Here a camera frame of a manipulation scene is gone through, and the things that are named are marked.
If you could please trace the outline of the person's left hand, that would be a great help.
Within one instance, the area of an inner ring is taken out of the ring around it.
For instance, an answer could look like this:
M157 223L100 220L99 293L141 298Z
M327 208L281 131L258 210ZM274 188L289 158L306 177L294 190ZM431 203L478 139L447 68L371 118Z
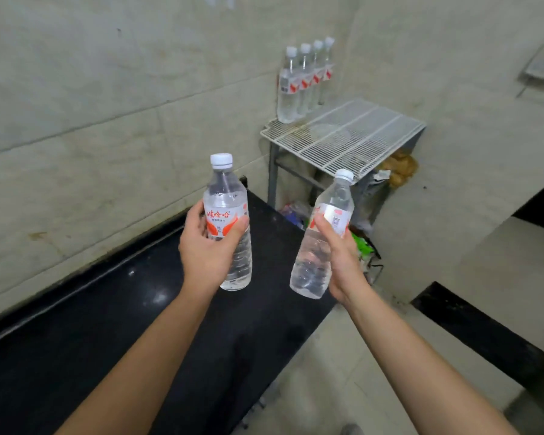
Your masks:
M206 234L206 221L202 217L203 201L200 199L187 212L181 234L179 252L184 270L181 296L211 299L230 270L234 254L218 251L218 241Z

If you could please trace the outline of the person's right hand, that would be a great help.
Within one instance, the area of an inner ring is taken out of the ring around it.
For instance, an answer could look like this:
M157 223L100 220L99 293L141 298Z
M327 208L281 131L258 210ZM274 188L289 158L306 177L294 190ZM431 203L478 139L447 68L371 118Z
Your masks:
M371 286L361 270L358 249L350 230L346 228L340 237L340 253L330 255L332 276L328 288L332 296L349 310L355 306L355 300L365 295Z

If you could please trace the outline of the clear water bottle red label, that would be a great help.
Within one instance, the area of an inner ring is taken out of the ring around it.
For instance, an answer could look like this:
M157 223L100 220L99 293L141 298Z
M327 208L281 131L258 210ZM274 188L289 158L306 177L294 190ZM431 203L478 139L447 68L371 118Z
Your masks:
M315 201L290 276L290 288L306 298L321 299L332 274L329 243L319 231L315 216L322 215L343 237L355 208L350 190L354 178L352 171L338 169L333 183Z
M304 117L309 112L310 93L312 92L313 59L312 45L302 43L299 49L299 102L297 116Z
M213 175L203 194L207 236L211 240L222 240L242 216L248 215L248 193L246 187L233 172L230 153L215 153L210 156ZM229 292L244 289L252 279L251 232L247 227L235 249L228 275L220 287Z
M287 46L283 67L278 73L277 119L282 124L290 124L297 119L299 101L299 64L296 47Z
M312 45L311 67L312 67L312 80L309 86L308 96L308 110L312 111L319 106L320 95L320 82L322 79L322 71L324 69L323 59L324 42L321 40L315 40Z
M324 41L324 62L323 62L323 76L321 77L320 90L319 90L319 105L324 105L328 100L332 84L331 81L334 73L334 58L332 56L332 50L335 43L335 38L327 36Z

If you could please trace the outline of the person's left forearm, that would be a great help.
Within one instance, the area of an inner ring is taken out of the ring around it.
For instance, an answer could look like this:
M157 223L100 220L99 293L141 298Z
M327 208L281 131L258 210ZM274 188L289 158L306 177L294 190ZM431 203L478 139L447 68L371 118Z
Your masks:
M54 435L148 435L219 285L186 278Z

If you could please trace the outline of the person's right forearm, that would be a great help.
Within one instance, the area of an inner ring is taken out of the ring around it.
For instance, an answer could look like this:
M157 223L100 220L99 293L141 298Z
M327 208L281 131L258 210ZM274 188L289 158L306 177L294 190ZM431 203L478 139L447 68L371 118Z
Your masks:
M519 435L433 347L361 280L334 283L344 305L419 435Z

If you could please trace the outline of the clear plastic bag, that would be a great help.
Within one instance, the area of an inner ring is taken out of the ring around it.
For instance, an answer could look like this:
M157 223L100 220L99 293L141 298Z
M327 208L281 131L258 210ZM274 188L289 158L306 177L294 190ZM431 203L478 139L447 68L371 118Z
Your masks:
M308 203L296 200L286 204L279 212L290 223L305 231L310 223L312 209Z

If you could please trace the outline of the green plastic bag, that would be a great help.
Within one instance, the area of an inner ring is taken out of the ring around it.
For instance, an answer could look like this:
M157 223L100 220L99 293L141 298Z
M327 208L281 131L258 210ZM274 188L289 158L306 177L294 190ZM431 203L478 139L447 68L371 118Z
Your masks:
M376 256L376 250L371 245L371 242L363 236L358 236L354 232L351 232L351 237L354 239L358 249L358 254L362 259L370 258L370 256Z

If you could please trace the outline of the brown crumpled bag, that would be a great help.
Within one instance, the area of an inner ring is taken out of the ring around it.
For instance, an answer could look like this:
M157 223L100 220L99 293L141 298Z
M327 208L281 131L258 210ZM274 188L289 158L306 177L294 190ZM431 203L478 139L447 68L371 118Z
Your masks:
M409 153L398 149L391 156L380 163L376 170L388 170L390 176L387 180L392 189L398 189L418 171L419 164Z

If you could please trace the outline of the grey metal shelf frame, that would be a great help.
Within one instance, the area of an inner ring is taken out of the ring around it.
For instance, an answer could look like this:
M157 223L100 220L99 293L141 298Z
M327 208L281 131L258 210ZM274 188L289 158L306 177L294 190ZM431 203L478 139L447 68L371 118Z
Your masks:
M292 177L299 179L306 185L311 186L313 191L324 191L326 186L320 183L315 177L303 175L293 167L283 163L283 159L290 153L282 151L281 147L275 143L270 143L269 163L268 163L268 185L267 185L267 204L277 209L277 185L278 185L278 170L284 170Z

